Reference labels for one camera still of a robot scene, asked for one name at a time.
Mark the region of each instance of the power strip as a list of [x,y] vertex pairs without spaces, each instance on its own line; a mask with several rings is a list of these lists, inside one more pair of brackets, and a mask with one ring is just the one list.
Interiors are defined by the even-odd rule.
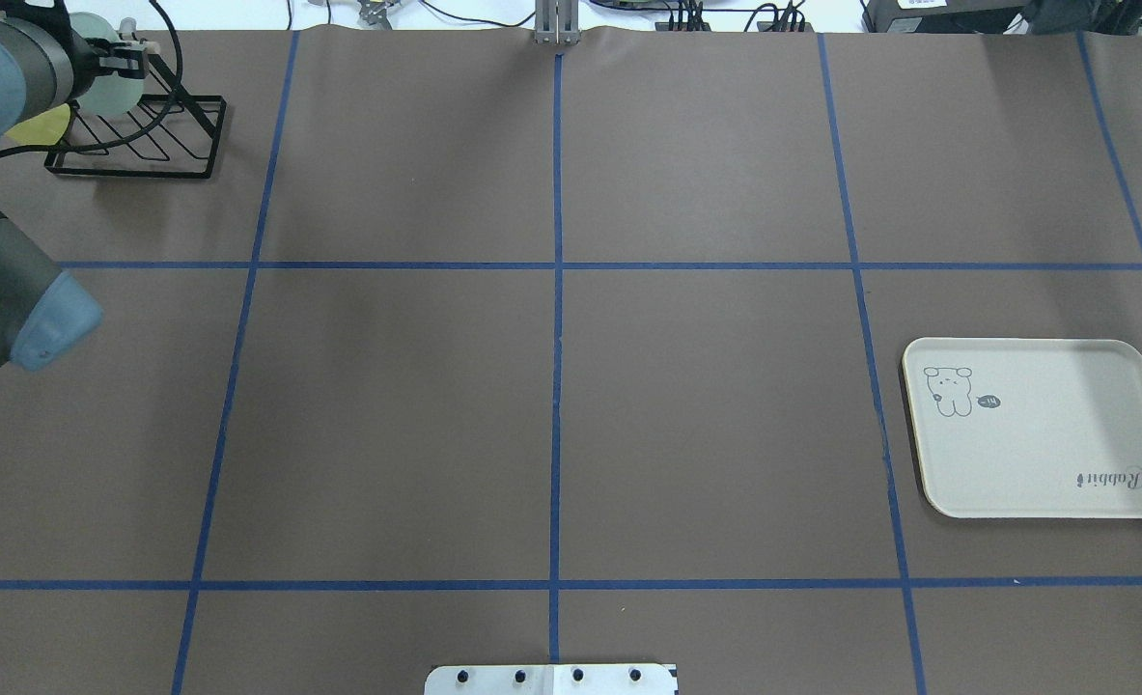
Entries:
[[664,664],[440,666],[425,695],[677,695],[677,668]]
[[759,31],[769,32],[769,34],[812,34],[814,32],[814,29],[810,27],[810,22],[804,23],[801,31],[789,31],[789,30],[781,31],[779,29],[773,30],[772,23],[773,22],[761,22]]
[[[668,22],[656,22],[656,30],[658,30],[658,31],[682,31],[682,32],[686,31],[684,29],[678,29],[677,27],[677,22],[673,23],[673,25],[671,25],[673,29],[669,29],[669,26],[670,25],[669,25]],[[711,31],[713,30],[710,23],[705,22],[702,26],[703,26],[703,29],[695,30],[695,31]]]

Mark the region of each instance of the white metal plate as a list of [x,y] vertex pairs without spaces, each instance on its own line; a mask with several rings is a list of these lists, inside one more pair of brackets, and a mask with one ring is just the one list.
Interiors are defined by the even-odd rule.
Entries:
[[440,666],[425,680],[425,695],[677,695],[677,668],[664,664]]
[[914,34],[923,26],[923,17],[902,17],[888,25],[888,34]]
[[902,371],[936,510],[1142,518],[1142,357],[1132,345],[922,338]]
[[949,0],[896,0],[901,9],[947,8]]

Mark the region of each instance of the white tray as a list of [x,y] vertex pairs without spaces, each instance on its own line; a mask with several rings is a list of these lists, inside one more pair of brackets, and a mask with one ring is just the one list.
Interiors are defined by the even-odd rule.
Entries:
[[936,510],[1142,518],[1142,357],[1132,345],[922,338],[902,370]]

